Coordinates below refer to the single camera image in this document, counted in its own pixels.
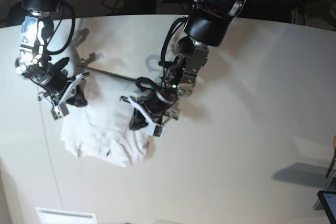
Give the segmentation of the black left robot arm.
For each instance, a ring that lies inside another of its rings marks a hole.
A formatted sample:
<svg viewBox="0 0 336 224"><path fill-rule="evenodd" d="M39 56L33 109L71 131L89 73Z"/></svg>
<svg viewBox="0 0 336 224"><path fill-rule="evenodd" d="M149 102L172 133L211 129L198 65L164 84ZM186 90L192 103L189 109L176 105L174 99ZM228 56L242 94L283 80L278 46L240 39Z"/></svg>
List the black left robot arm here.
<svg viewBox="0 0 336 224"><path fill-rule="evenodd" d="M208 60L209 48L221 45L245 3L246 0L194 0L190 14L174 21L161 49L161 83L139 77L135 85L146 95L121 97L134 108L130 130L152 127L151 134L158 136L166 125L164 117L178 118L174 106L180 98L193 93L197 74Z"/></svg>

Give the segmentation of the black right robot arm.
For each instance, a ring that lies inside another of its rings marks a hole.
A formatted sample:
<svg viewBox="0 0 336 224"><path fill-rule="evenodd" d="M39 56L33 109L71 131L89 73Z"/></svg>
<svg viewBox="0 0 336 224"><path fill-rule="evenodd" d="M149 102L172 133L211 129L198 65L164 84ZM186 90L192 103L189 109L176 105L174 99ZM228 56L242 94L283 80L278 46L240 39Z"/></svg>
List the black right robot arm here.
<svg viewBox="0 0 336 224"><path fill-rule="evenodd" d="M51 61L71 43L76 24L74 8L63 0L23 0L22 7L27 14L22 23L16 73L43 88L45 92L42 95L50 97L52 108L61 104L86 106L87 101L79 86L83 78L69 77L65 70L70 59L64 57L55 63ZM47 47L56 31L51 15L60 7L70 11L70 33L60 49L50 51Z"/></svg>

